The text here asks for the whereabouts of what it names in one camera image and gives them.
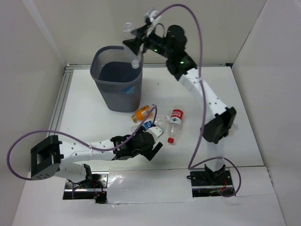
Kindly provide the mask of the clear unlabelled plastic bottle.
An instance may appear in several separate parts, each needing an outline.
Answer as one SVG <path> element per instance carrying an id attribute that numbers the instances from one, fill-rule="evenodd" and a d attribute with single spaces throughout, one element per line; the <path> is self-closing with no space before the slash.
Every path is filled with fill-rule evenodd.
<path id="1" fill-rule="evenodd" d="M 134 23 L 126 22 L 122 28 L 123 46 L 128 60 L 132 68 L 138 69 L 142 59 L 140 47 L 138 46 L 139 40 L 137 37 L 137 28 Z"/>

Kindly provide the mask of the crushed blue label bottle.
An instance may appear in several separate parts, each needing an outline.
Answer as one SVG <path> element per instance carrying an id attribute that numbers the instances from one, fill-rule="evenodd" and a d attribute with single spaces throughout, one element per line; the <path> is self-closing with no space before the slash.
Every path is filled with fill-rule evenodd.
<path id="1" fill-rule="evenodd" d="M 131 128 L 131 131 L 132 132 L 138 132 L 139 130 L 141 129 L 144 129 L 144 130 L 147 130 L 149 128 L 151 128 L 153 125 L 154 126 L 159 126 L 161 129 L 165 130 L 169 124 L 169 121 L 170 121 L 170 117 L 168 116 L 164 116 L 164 117 L 156 117 L 156 119 L 153 119 L 153 118 L 149 118 L 147 119 L 142 126 L 139 126 L 140 125 L 140 121 L 138 121 L 138 118 L 136 116 L 132 116 L 132 119 L 135 123 L 138 123 L 138 125 L 136 126 L 133 126 Z"/>

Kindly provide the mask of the blue cap plastic bottle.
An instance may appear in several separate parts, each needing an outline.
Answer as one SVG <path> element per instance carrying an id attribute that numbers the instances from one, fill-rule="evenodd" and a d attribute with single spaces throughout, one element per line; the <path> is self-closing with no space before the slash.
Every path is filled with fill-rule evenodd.
<path id="1" fill-rule="evenodd" d="M 138 90 L 137 86 L 130 85 L 130 86 L 123 88 L 119 93 L 122 95 L 131 95 L 131 94 L 134 94 L 137 90 Z"/>

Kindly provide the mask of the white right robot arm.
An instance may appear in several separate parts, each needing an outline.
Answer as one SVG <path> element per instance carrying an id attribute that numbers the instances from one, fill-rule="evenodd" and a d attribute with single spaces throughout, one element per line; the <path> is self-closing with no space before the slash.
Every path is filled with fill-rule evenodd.
<path id="1" fill-rule="evenodd" d="M 185 51 L 187 38 L 180 26 L 169 26 L 163 36 L 155 33 L 155 26 L 147 24 L 136 28 L 133 23 L 125 23 L 122 31 L 122 43 L 134 69 L 138 68 L 147 50 L 165 57 L 168 71 L 202 105 L 201 136 L 207 142 L 209 158 L 205 164 L 205 179 L 211 185 L 217 184 L 225 172 L 222 140 L 229 134 L 236 109 L 226 106 L 201 78 L 200 65 Z"/>

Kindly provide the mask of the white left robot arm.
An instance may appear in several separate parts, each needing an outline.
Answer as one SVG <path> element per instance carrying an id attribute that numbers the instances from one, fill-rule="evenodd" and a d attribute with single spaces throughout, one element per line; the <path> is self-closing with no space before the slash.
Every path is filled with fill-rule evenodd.
<path id="1" fill-rule="evenodd" d="M 87 146 L 60 141 L 57 135 L 49 136 L 31 149 L 31 180 L 56 176 L 87 188 L 93 176 L 86 161 L 123 161 L 138 155 L 151 161 L 162 147 L 157 140 L 163 134 L 164 130 L 155 126 L 139 129 L 133 137 L 116 136 Z"/>

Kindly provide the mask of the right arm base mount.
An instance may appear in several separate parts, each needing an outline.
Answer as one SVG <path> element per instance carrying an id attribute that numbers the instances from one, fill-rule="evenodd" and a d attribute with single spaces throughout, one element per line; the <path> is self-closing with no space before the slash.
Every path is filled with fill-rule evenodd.
<path id="1" fill-rule="evenodd" d="M 235 189 L 232 182 L 229 170 L 225 172 L 216 180 L 210 181 L 206 177 L 205 170 L 190 171 L 186 178 L 191 183 L 192 197 L 216 197 L 216 196 L 231 196 L 234 195 Z"/>

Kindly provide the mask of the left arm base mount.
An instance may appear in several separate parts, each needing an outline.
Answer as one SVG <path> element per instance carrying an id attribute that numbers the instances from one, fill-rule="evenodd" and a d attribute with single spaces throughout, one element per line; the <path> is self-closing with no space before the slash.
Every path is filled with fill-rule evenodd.
<path id="1" fill-rule="evenodd" d="M 63 200 L 91 200 L 98 204 L 106 204 L 108 175 L 108 171 L 92 172 L 92 180 L 84 185 L 66 180 Z"/>

